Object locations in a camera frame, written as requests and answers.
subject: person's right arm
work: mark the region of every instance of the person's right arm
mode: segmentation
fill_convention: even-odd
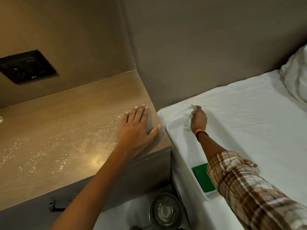
[[[192,112],[191,130],[206,130],[200,106]],[[198,140],[208,160],[207,173],[245,229],[307,229],[307,208],[288,198],[253,169],[257,165],[227,151],[201,132]]]

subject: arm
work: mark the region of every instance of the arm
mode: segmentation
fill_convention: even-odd
[[[205,130],[207,117],[201,107],[192,114],[191,130]],[[260,177],[253,169],[256,164],[204,133],[198,140],[209,162],[208,176],[245,229],[307,229],[307,208]]]
[[[159,134],[160,125],[146,132],[148,108],[136,106],[126,112],[118,136],[118,144],[105,164],[78,196],[53,223],[49,230],[90,230],[114,188],[125,166],[141,153]]]

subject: green sponge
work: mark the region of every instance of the green sponge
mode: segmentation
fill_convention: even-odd
[[[207,166],[208,166],[208,163],[192,168],[193,173],[199,185],[201,186],[201,188],[203,189],[205,193],[215,190],[215,187],[212,184],[211,179],[207,175]]]

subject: white tray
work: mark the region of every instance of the white tray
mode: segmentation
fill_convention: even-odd
[[[203,110],[208,118],[208,124],[206,132],[208,135],[217,142],[220,146],[230,151],[236,151],[239,155],[245,159],[250,159],[245,151],[240,147],[236,140],[226,130],[226,128],[220,123],[217,117],[209,110]],[[188,167],[194,182],[203,195],[206,201],[212,202],[220,197],[220,194],[215,190],[204,193],[199,185],[192,168],[205,163],[208,163],[204,151],[197,141],[195,135],[189,130],[187,123],[189,123],[191,116],[183,117],[175,120],[166,126],[166,130],[179,151],[183,161]]]

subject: metal bowl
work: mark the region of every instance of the metal bowl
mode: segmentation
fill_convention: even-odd
[[[182,208],[170,193],[156,196],[149,207],[149,219],[155,230],[176,230],[182,222]]]

